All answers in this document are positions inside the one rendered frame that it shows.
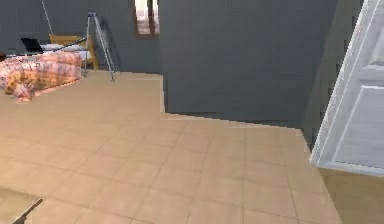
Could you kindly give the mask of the tan wooden furniture corner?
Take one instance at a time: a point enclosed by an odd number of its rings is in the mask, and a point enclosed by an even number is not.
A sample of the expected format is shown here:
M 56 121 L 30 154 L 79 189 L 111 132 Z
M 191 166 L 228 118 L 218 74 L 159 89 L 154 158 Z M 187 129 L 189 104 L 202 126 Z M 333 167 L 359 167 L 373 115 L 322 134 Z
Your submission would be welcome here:
M 42 201 L 39 196 L 0 187 L 0 224 L 24 224 Z

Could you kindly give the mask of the black laptop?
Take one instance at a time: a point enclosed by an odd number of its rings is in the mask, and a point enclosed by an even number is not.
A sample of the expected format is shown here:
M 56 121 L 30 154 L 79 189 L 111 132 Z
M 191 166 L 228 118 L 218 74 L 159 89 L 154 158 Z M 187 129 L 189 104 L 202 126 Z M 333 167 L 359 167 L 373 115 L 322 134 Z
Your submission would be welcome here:
M 43 49 L 37 39 L 23 37 L 21 41 L 28 52 L 43 53 Z

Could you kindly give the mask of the pink patterned bed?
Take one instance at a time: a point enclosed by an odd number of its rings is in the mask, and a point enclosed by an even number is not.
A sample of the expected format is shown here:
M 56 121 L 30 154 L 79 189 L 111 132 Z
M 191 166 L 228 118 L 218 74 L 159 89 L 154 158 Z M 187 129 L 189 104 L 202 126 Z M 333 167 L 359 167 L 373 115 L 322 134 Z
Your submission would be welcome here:
M 0 62 L 0 89 L 31 100 L 35 92 L 73 83 L 81 78 L 82 57 L 77 52 L 47 52 L 16 56 Z

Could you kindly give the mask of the grey tripod floor lamp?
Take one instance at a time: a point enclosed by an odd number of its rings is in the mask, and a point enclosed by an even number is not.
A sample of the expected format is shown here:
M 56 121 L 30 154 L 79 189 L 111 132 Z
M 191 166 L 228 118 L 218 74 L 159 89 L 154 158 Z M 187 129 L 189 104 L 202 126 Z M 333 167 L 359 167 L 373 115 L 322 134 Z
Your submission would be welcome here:
M 44 14 L 45 14 L 45 17 L 46 17 L 46 21 L 47 21 L 47 24 L 48 24 L 49 35 L 53 34 L 52 26 L 51 26 L 51 23 L 50 23 L 48 11 L 46 9 L 44 0 L 41 0 L 41 4 L 42 4 L 43 11 L 44 11 Z M 79 44 L 81 42 L 84 42 L 84 41 L 88 41 L 88 36 L 91 36 L 90 35 L 91 20 L 94 20 L 96 36 L 99 38 L 99 43 L 101 44 L 101 48 L 102 48 L 102 51 L 103 51 L 103 54 L 104 54 L 104 58 L 105 58 L 105 61 L 107 63 L 107 66 L 108 66 L 108 70 L 109 70 L 109 73 L 110 73 L 111 81 L 114 82 L 115 81 L 114 73 L 116 72 L 116 68 L 115 68 L 114 62 L 112 60 L 112 56 L 111 56 L 111 53 L 109 51 L 109 48 L 107 46 L 107 41 L 104 38 L 104 35 L 103 35 L 103 32 L 102 32 L 102 28 L 101 28 L 101 25 L 100 25 L 100 22 L 99 22 L 99 19 L 98 19 L 98 15 L 95 12 L 89 12 L 87 14 L 86 35 L 84 37 L 80 37 L 79 40 L 76 40 L 75 42 L 72 42 L 72 43 L 70 43 L 68 45 L 60 45 L 60 48 L 56 48 L 56 51 L 65 49 L 65 48 L 73 46 L 73 45 L 77 45 L 77 44 Z

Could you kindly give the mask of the wooden chair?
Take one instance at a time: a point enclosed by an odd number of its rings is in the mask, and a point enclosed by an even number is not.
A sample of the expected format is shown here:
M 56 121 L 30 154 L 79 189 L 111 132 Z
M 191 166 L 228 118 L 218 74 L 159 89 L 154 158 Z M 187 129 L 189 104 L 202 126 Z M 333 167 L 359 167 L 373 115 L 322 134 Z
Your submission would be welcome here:
M 75 42 L 76 40 L 79 40 L 80 36 L 50 34 L 49 39 L 52 44 L 68 45 L 72 42 Z M 95 71 L 97 71 L 99 69 L 99 63 L 96 56 L 92 37 L 88 36 L 88 41 L 79 43 L 79 46 L 85 48 L 87 64 L 90 65 Z

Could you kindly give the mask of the white panelled room door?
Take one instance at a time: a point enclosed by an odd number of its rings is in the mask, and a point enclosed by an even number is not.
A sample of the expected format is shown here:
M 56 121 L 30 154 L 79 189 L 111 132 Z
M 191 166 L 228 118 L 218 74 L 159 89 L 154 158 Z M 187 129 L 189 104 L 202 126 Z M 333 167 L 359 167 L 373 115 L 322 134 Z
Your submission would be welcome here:
M 310 162 L 384 177 L 384 0 L 364 0 Z

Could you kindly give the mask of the brown framed window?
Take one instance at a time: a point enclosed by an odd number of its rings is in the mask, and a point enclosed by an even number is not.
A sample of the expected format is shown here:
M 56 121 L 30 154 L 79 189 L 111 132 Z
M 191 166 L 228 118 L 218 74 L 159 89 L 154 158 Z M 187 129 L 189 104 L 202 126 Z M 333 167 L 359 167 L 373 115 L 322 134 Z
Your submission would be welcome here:
M 159 0 L 131 0 L 134 34 L 139 39 L 156 39 L 160 35 Z

